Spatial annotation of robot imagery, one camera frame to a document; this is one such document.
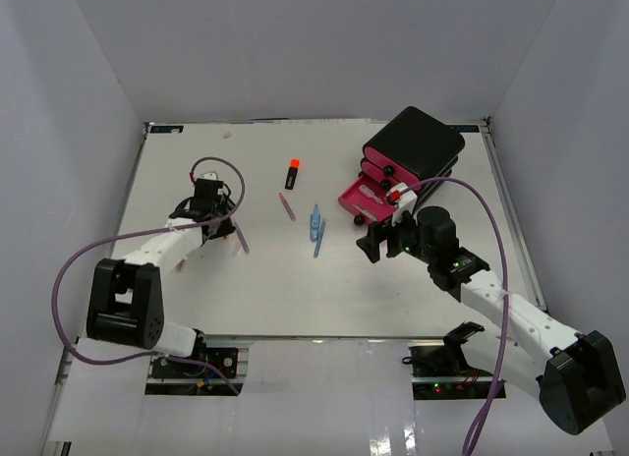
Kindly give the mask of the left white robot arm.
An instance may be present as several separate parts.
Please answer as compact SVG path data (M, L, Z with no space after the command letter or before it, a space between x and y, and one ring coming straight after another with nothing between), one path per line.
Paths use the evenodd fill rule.
M231 191L210 171L194 181L194 193L169 215L166 231L120 259L94 269L86 333L91 339L174 356L184 375L207 365L200 332L165 317L162 278L207 241L235 231L227 214Z

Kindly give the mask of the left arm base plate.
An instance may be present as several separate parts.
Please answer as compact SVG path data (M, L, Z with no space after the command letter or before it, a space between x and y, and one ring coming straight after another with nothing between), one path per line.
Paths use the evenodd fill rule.
M195 353L190 360L208 363L221 371L228 379L237 376L239 350L234 347L209 347ZM203 378L213 374L214 370L202 366L192 366L157 358L151 364L149 376L154 379Z

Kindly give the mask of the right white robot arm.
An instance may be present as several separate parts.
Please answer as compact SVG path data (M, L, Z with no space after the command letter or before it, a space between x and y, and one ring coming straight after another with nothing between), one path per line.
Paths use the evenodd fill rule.
M436 287L507 331L507 342L465 322L444 337L445 367L464 376L489 371L536 398L549 419L577 435L626 399L611 342L555 320L520 295L508 293L486 261L459 244L456 226L442 207L405 212L397 222L373 222L356 242L371 262L407 254L424 262Z

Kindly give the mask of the pink translucent correction pen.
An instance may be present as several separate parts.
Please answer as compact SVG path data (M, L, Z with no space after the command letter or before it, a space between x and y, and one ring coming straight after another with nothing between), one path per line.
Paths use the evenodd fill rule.
M361 184L358 187L358 192L365 198L369 199L371 202L378 205L384 205L384 201L382 200L382 198L380 198L377 193L370 189L367 185Z

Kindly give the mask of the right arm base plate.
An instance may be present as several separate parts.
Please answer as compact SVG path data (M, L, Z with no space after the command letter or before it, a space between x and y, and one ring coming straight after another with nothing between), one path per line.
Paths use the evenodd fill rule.
M468 362L445 345L410 346L402 364L412 368L414 377L489 377L486 370L472 368Z

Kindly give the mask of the black pink drawer organizer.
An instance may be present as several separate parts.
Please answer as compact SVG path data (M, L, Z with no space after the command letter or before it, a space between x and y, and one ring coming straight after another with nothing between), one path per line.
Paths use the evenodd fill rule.
M408 106L384 125L362 147L363 158L356 181L341 196L339 204L363 227L381 221L393 213L386 193L395 185L408 187L431 178L415 189L416 205L421 205L448 177L465 147L460 133L422 110ZM384 205L371 202L358 192L367 185L382 198Z

